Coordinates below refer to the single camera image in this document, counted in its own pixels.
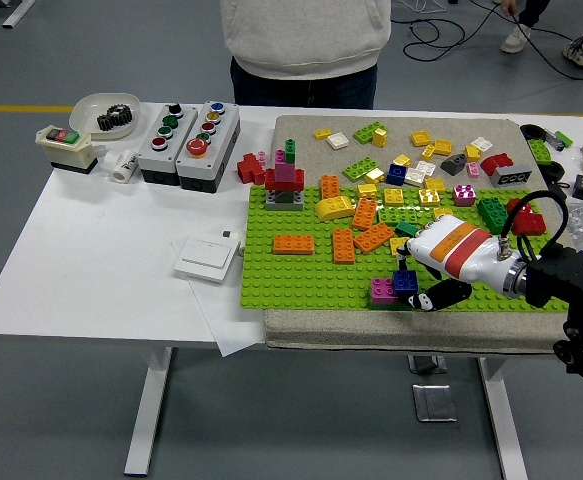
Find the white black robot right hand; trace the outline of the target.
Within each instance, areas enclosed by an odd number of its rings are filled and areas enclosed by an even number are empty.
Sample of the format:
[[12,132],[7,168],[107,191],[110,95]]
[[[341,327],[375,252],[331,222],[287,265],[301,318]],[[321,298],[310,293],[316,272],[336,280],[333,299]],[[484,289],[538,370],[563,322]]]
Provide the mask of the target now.
[[408,298],[415,309],[437,311],[468,299],[472,285],[482,282],[508,298],[521,295],[518,286],[525,263],[506,239],[452,215],[443,215],[397,250],[401,266],[407,256],[424,265],[439,282]]

